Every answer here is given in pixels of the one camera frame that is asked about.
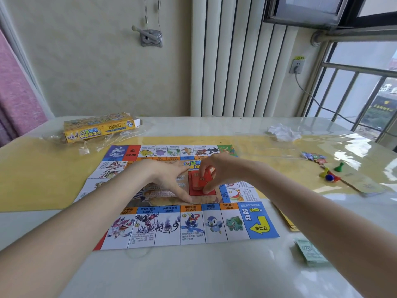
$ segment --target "power outlet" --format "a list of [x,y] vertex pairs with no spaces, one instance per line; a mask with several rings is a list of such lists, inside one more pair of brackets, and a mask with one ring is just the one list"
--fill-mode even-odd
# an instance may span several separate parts
[[303,70],[303,65],[305,64],[304,59],[294,59],[292,61],[291,69],[289,70],[290,74],[301,74]]

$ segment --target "white table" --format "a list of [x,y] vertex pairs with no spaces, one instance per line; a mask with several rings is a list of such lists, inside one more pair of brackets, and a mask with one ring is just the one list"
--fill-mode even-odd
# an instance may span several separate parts
[[[30,132],[40,136],[62,129],[68,116],[48,121]],[[324,118],[142,117],[151,128],[144,136],[233,135],[264,133],[282,123],[302,134],[351,133]],[[371,197],[330,195],[329,198],[394,228],[397,198],[392,193]],[[268,200],[263,200],[280,238],[220,244],[187,245],[92,253],[61,297],[361,297],[332,267],[309,268],[298,254],[291,233]],[[57,210],[0,213],[0,249],[55,215]]]

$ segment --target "game board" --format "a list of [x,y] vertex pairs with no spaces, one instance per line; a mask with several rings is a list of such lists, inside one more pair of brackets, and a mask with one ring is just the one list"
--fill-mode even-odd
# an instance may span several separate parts
[[190,166],[176,181],[193,197],[194,205],[182,202],[155,184],[148,184],[131,199],[94,250],[279,237],[252,185],[225,184],[207,195],[192,188],[193,170],[200,167],[202,159],[215,153],[237,156],[232,145],[111,146],[74,203],[135,161],[152,159],[178,160]]

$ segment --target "curtain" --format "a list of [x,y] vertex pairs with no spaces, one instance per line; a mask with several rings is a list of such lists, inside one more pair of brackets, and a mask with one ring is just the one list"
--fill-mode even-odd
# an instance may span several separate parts
[[47,121],[7,39],[0,31],[0,146]]

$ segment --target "white radiator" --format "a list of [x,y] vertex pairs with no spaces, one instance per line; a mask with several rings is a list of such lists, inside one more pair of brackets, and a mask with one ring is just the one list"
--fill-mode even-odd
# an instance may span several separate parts
[[263,23],[265,0],[193,0],[192,116],[270,117],[297,28]]

